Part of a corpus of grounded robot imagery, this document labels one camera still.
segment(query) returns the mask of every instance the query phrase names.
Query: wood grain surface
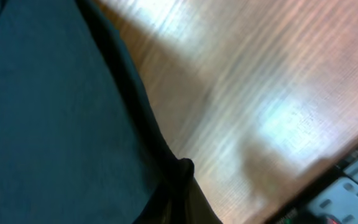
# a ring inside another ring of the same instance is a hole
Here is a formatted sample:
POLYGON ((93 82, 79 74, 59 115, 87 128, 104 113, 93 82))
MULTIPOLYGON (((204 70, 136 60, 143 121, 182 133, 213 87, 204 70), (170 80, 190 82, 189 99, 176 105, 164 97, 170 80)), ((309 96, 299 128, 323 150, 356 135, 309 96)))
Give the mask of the wood grain surface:
POLYGON ((263 222, 358 136, 358 0, 99 5, 224 223, 263 222))

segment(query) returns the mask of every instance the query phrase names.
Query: black fabric edge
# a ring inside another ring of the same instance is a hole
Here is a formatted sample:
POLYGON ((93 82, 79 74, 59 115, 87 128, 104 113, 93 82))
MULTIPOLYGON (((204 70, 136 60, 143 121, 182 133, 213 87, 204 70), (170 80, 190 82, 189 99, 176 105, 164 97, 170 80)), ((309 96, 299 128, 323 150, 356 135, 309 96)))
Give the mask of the black fabric edge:
POLYGON ((171 196, 186 194, 193 179, 194 164, 189 159, 178 160, 165 142, 149 104, 142 80, 114 28, 95 4, 89 0, 76 0, 77 6, 88 25, 88 29, 117 83, 128 112, 162 173, 163 182, 171 196))

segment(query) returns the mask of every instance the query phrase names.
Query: wooden table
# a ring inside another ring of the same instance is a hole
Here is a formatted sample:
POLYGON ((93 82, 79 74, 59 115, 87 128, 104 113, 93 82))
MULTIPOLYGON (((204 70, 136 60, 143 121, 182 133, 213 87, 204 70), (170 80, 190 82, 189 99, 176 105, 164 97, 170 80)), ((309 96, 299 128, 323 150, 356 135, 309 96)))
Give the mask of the wooden table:
POLYGON ((224 223, 262 222, 358 136, 358 0, 99 4, 224 223))

